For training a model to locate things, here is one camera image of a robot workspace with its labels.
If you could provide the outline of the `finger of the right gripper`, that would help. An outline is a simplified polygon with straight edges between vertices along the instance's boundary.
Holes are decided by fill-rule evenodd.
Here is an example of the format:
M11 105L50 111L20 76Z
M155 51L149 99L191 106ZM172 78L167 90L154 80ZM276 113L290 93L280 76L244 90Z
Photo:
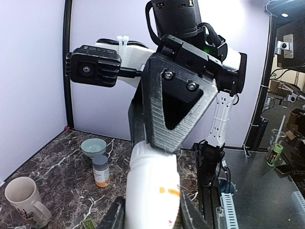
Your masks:
M145 140L142 90L136 90L128 109L128 121L132 147Z
M146 137L152 148L175 153L216 97L216 82L159 53L147 60L142 78Z

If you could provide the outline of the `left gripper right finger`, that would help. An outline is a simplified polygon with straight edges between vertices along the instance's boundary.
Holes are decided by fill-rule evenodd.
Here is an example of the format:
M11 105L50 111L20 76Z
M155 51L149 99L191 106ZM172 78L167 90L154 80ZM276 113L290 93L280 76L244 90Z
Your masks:
M181 191L180 219L182 229L211 229L189 196Z

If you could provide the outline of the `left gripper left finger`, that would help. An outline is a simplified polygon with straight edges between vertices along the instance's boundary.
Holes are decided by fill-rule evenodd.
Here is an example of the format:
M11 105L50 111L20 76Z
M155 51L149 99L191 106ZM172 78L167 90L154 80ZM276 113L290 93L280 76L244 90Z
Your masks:
M125 216L125 198L117 197L96 227L97 229L123 229Z

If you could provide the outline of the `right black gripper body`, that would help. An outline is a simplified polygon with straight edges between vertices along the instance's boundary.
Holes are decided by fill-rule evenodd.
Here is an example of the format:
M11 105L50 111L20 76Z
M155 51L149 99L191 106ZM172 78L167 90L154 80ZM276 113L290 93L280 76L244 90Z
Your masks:
M175 36L164 35L156 51L156 77L209 79L223 71L220 60Z

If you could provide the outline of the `small white pill bottle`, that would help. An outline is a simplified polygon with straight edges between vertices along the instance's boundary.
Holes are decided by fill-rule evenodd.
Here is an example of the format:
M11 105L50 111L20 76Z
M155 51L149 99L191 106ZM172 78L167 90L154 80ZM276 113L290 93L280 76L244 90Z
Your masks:
M180 195L177 156L138 142L127 176L124 228L172 229Z

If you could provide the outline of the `orange pill bottle grey cap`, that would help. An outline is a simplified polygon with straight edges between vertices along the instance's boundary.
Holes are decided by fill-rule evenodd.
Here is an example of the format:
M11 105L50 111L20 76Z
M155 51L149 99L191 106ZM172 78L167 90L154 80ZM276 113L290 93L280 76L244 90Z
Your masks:
M98 187L107 187L110 184L110 169L108 158L97 155L92 158L92 168L95 184Z

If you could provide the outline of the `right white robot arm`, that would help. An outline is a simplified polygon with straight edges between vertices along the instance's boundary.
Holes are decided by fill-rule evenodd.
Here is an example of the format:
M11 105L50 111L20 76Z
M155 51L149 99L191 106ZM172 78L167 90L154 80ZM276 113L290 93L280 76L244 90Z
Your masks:
M158 46L146 61L128 118L134 144L174 154L217 101L211 131L199 150L199 185L216 186L216 167L224 157L224 132L230 109L243 90L247 56L229 50L212 26L201 22L195 0L151 0Z

